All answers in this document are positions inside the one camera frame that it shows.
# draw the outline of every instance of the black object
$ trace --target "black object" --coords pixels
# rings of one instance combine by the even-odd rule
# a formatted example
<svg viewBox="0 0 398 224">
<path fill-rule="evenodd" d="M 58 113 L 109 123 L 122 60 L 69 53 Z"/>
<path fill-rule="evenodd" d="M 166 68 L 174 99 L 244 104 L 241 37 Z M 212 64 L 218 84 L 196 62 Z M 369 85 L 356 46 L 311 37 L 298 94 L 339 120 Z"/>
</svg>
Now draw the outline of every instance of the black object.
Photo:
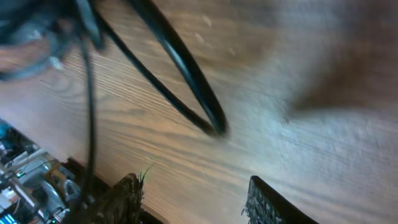
<svg viewBox="0 0 398 224">
<path fill-rule="evenodd" d="M 146 22 L 164 49 L 168 52 L 177 68 L 184 76 L 191 91 L 209 117 L 210 123 L 199 117 L 194 111 L 183 104 L 170 90 L 134 56 L 126 44 L 113 31 L 111 26 L 93 7 L 90 0 L 0 0 L 0 45 L 13 46 L 34 40 L 32 34 L 39 33 L 51 41 L 51 51 L 31 66 L 13 72 L 0 72 L 0 80 L 11 81 L 31 77 L 41 71 L 52 57 L 61 57 L 71 41 L 80 44 L 83 61 L 87 73 L 88 113 L 89 113 L 89 156 L 85 179 L 77 206 L 71 209 L 67 223 L 75 220 L 74 213 L 79 210 L 83 198 L 87 195 L 94 173 L 96 151 L 96 119 L 92 67 L 85 44 L 84 34 L 88 34 L 96 49 L 104 47 L 103 33 L 107 34 L 122 50 L 125 56 L 148 81 L 161 93 L 181 114 L 198 126 L 203 132 L 220 136 L 227 130 L 226 118 L 210 88 L 206 78 L 192 55 L 183 44 L 166 18 L 150 0 L 127 0 L 128 3 Z M 58 22 L 68 19 L 73 28 L 64 29 Z"/>
<path fill-rule="evenodd" d="M 317 224 L 258 176 L 250 178 L 244 210 L 250 224 Z"/>
<path fill-rule="evenodd" d="M 75 175 L 75 181 L 76 183 L 80 184 L 81 181 L 84 179 L 84 173 L 85 169 L 82 165 L 77 163 L 74 159 L 69 158 L 67 163 L 62 164 L 67 170 L 72 172 Z M 101 198 L 103 195 L 105 195 L 109 190 L 112 188 L 103 182 L 100 178 L 94 177 L 93 179 L 93 185 L 95 188 L 92 189 L 90 192 L 90 195 L 92 195 L 95 199 Z M 136 188 L 133 191 L 141 191 L 142 189 Z M 139 209 L 139 220 L 140 224 L 162 224 L 160 220 L 158 220 L 156 217 L 154 217 L 152 214 L 149 212 L 145 211 L 143 208 Z"/>
</svg>

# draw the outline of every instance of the wood grain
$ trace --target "wood grain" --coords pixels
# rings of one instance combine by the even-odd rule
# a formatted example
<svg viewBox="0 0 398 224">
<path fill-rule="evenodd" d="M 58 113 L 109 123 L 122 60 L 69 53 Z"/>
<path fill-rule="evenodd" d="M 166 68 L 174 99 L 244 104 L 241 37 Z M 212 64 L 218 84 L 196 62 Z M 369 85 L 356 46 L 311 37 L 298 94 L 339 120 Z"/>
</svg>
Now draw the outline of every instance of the wood grain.
<svg viewBox="0 0 398 224">
<path fill-rule="evenodd" d="M 150 168 L 144 203 L 170 223 L 246 223 L 258 175 L 320 223 L 396 223 L 398 3 L 393 0 L 154 0 L 227 115 L 205 136 L 108 43 L 96 69 L 97 173 L 114 184 Z M 204 114 L 182 76 L 122 1 L 98 4 L 157 77 Z M 85 161 L 85 75 L 0 83 L 0 117 L 57 157 Z"/>
</svg>

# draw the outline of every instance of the black cable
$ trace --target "black cable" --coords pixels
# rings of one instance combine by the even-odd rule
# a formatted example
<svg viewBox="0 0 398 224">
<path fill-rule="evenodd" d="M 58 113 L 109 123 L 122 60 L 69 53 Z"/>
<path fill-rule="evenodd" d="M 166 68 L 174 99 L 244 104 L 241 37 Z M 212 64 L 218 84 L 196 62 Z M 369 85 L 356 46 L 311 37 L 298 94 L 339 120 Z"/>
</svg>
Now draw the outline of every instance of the black cable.
<svg viewBox="0 0 398 224">
<path fill-rule="evenodd" d="M 148 25 L 148 27 L 157 37 L 157 40 L 162 44 L 163 48 L 174 61 L 185 81 L 188 83 L 192 93 L 195 95 L 195 98 L 198 100 L 199 104 L 213 125 L 206 125 L 205 129 L 201 128 L 201 126 L 199 126 L 199 128 L 201 128 L 207 134 L 224 134 L 227 131 L 227 124 L 223 109 L 218 103 L 213 90 L 208 84 L 198 64 L 192 57 L 181 38 L 178 36 L 177 32 L 173 29 L 159 8 L 151 0 L 127 0 L 127 2 Z M 180 100 L 176 101 L 174 104 L 175 99 L 168 98 L 171 104 L 173 104 L 173 106 L 178 109 L 179 112 L 181 112 L 187 119 L 192 121 L 197 126 L 198 123 L 203 125 L 204 120 L 199 121 L 198 118 L 194 118 L 194 115 L 191 114 L 191 112 L 184 113 L 185 111 L 188 112 L 186 106 L 183 106 Z"/>
<path fill-rule="evenodd" d="M 98 23 L 95 19 L 91 1 L 75 0 L 75 2 L 77 5 L 77 11 L 80 15 L 81 24 L 84 25 L 84 28 L 90 36 L 90 39 L 93 42 L 95 48 L 97 50 L 103 49 L 104 41 L 100 27 L 98 26 Z"/>
<path fill-rule="evenodd" d="M 26 166 L 20 171 L 21 174 L 26 170 L 26 167 L 27 167 L 27 166 L 30 164 L 30 162 L 31 162 L 31 161 L 29 161 L 29 157 L 30 157 L 30 154 L 27 155 L 27 159 L 26 159 L 27 163 L 26 163 Z"/>
<path fill-rule="evenodd" d="M 194 125 L 198 126 L 207 134 L 214 134 L 211 125 L 199 117 L 194 111 L 187 107 L 180 99 L 178 99 L 162 82 L 160 82 L 138 58 L 128 49 L 127 45 L 120 39 L 120 37 L 112 30 L 109 24 L 98 15 L 99 24 L 104 31 L 109 35 L 113 42 L 120 48 L 127 59 L 143 74 L 145 78 L 152 84 L 159 93 L 161 93 L 181 114 L 189 119 Z"/>
<path fill-rule="evenodd" d="M 58 162 L 58 160 L 52 159 L 52 160 L 50 160 L 50 161 L 43 162 L 42 164 L 38 165 L 35 169 L 32 169 L 32 170 L 30 170 L 30 171 L 28 171 L 28 172 L 26 172 L 26 173 L 22 173 L 22 175 L 21 175 L 19 178 L 21 178 L 21 177 L 23 177 L 23 176 L 25 176 L 25 175 L 28 175 L 28 174 L 30 174 L 31 172 L 33 172 L 33 171 L 39 169 L 40 167 L 42 167 L 42 165 L 48 164 L 48 163 L 51 163 L 51 162 Z"/>
<path fill-rule="evenodd" d="M 95 89 L 93 85 L 93 69 L 90 63 L 90 57 L 88 55 L 87 48 L 83 41 L 83 31 L 81 26 L 78 24 L 79 35 L 78 35 L 78 43 L 81 50 L 81 56 L 83 58 L 83 62 L 86 68 L 86 83 L 87 83 L 87 103 L 88 103 L 88 142 L 89 142 L 89 150 L 88 150 L 88 162 L 86 165 L 86 171 L 83 178 L 83 183 L 81 185 L 81 190 L 79 196 L 74 204 L 71 207 L 70 213 L 71 216 L 66 217 L 63 223 L 76 223 L 78 222 L 78 212 L 81 208 L 81 205 L 85 201 L 88 192 L 90 191 L 91 183 L 94 178 L 94 170 L 95 170 L 95 154 L 96 154 L 96 118 L 95 118 Z"/>
</svg>

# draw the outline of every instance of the wooden surface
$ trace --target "wooden surface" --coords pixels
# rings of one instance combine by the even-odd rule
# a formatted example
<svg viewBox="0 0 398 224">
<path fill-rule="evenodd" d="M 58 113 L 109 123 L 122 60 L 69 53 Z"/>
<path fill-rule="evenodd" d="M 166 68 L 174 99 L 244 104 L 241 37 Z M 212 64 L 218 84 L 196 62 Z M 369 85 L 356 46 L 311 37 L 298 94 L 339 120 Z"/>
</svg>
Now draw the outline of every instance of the wooden surface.
<svg viewBox="0 0 398 224">
<path fill-rule="evenodd" d="M 393 0 L 154 0 L 229 121 L 205 136 L 111 43 L 93 51 L 97 172 L 150 168 L 144 203 L 169 223 L 246 223 L 258 175 L 320 223 L 398 222 L 398 7 Z M 177 96 L 203 114 L 164 50 L 122 1 L 101 12 Z M 76 49 L 63 71 L 0 83 L 0 117 L 59 158 L 86 154 Z"/>
</svg>

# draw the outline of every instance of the blurry object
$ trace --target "blurry object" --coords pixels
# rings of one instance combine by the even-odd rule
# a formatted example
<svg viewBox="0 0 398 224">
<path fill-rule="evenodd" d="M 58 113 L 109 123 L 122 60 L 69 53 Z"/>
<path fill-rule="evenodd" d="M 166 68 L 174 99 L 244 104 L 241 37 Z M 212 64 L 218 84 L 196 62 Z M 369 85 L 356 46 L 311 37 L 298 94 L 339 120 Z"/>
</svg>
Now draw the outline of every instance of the blurry object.
<svg viewBox="0 0 398 224">
<path fill-rule="evenodd" d="M 69 202 L 70 200 L 77 199 L 80 194 L 80 187 L 74 181 L 67 179 L 63 183 L 63 190 L 65 191 L 65 200 Z"/>
<path fill-rule="evenodd" d="M 7 21 L 0 23 L 0 46 L 7 47 L 0 50 L 0 55 L 5 55 L 4 63 L 0 63 L 1 80 L 43 72 L 52 65 L 51 58 L 63 56 L 71 39 L 71 32 L 58 22 L 66 2 L 0 1 L 0 16 Z"/>
<path fill-rule="evenodd" d="M 22 184 L 28 184 L 29 182 L 36 182 L 38 179 L 43 179 L 43 176 L 48 172 L 54 164 L 57 164 L 57 160 L 48 160 L 47 155 L 38 156 L 32 160 L 22 164 L 15 165 L 9 168 L 11 171 L 17 172 L 17 177 Z"/>
<path fill-rule="evenodd" d="M 77 163 L 73 159 L 69 159 L 63 166 L 69 171 L 76 175 L 75 181 L 79 184 L 83 180 L 84 167 Z M 141 204 L 142 199 L 142 187 L 143 187 L 142 177 L 137 177 L 135 174 L 128 174 L 122 180 L 120 180 L 113 188 L 110 188 L 105 184 L 100 178 L 95 177 L 93 180 L 93 190 L 91 191 L 92 196 L 94 196 L 95 201 L 90 207 L 88 207 L 87 212 L 90 214 L 88 216 L 86 213 L 82 212 L 87 218 L 84 223 L 88 223 L 88 220 L 95 221 L 94 223 L 128 223 L 120 222 L 120 217 L 115 217 L 115 215 L 123 215 L 131 212 L 130 220 L 134 220 L 139 216 L 140 224 L 161 224 L 163 223 L 162 217 L 152 211 L 150 208 L 146 210 L 146 206 Z M 95 211 L 100 211 L 99 217 L 96 217 Z"/>
<path fill-rule="evenodd" d="M 19 197 L 15 193 L 15 191 L 13 191 L 10 188 L 7 188 L 7 189 L 4 189 L 3 191 L 1 191 L 1 195 L 0 196 L 3 196 L 4 199 L 6 199 L 10 204 L 16 202 L 19 199 Z"/>
<path fill-rule="evenodd" d="M 12 205 L 11 201 L 1 192 L 0 194 L 0 206 L 3 209 L 9 208 Z"/>
<path fill-rule="evenodd" d="M 1 224 L 16 224 L 14 217 L 10 214 L 5 214 L 3 217 L 0 218 Z"/>
<path fill-rule="evenodd" d="M 144 176 L 128 174 L 81 214 L 82 223 L 162 223 L 141 208 Z"/>
<path fill-rule="evenodd" d="M 34 153 L 39 147 L 12 126 L 0 120 L 0 162 L 11 166 Z"/>
<path fill-rule="evenodd" d="M 44 154 L 46 154 L 46 151 L 44 149 L 39 149 L 32 154 L 28 154 L 27 152 L 22 153 L 21 155 L 17 156 L 15 159 L 13 159 L 10 163 L 8 163 L 8 166 L 11 166 L 9 169 L 12 169 L 13 171 L 17 171 L 22 168 L 21 171 L 27 171 L 27 168 L 31 165 L 32 162 L 34 161 L 44 161 L 47 162 L 47 159 L 44 157 Z"/>
<path fill-rule="evenodd" d="M 250 178 L 248 200 L 244 209 L 250 224 L 316 224 L 260 177 Z"/>
<path fill-rule="evenodd" d="M 16 214 L 17 212 L 18 212 L 18 208 L 19 208 L 19 205 L 21 204 L 21 199 L 19 198 L 18 199 L 18 202 L 17 202 L 17 205 L 16 205 L 16 207 L 15 207 L 15 210 L 14 210 L 14 212 L 12 213 L 12 214 Z"/>
<path fill-rule="evenodd" d="M 39 169 L 46 164 L 52 164 L 49 169 Z M 33 192 L 43 192 L 46 196 L 46 201 L 43 202 L 42 208 L 45 209 L 45 218 L 49 220 L 56 220 L 60 222 L 64 219 L 69 211 L 68 194 L 64 190 L 64 182 L 72 181 L 75 176 L 66 170 L 64 166 L 58 161 L 47 161 L 40 163 L 40 165 L 31 171 L 26 172 L 29 174 L 32 171 L 39 170 L 39 173 L 30 177 L 24 182 L 24 185 L 33 190 Z M 75 185 L 74 190 L 80 192 L 80 187 Z"/>
<path fill-rule="evenodd" d="M 26 203 L 26 205 L 29 205 L 29 208 L 27 206 L 22 206 L 22 208 L 20 208 L 20 205 L 17 202 L 16 207 L 13 209 L 13 211 L 17 212 L 16 215 L 18 215 L 18 213 L 23 213 L 21 216 L 24 220 L 23 223 L 31 221 L 37 215 L 40 215 L 42 218 L 44 217 L 44 212 L 40 210 L 40 207 L 43 201 L 47 199 L 45 195 L 39 195 L 37 197 L 39 200 L 37 200 L 32 195 L 31 191 L 19 182 L 16 174 L 11 170 L 7 170 L 3 165 L 0 165 L 0 177 L 2 191 L 5 189 L 10 190 L 9 188 L 11 188 L 12 191 L 18 194 L 19 198 Z"/>
</svg>

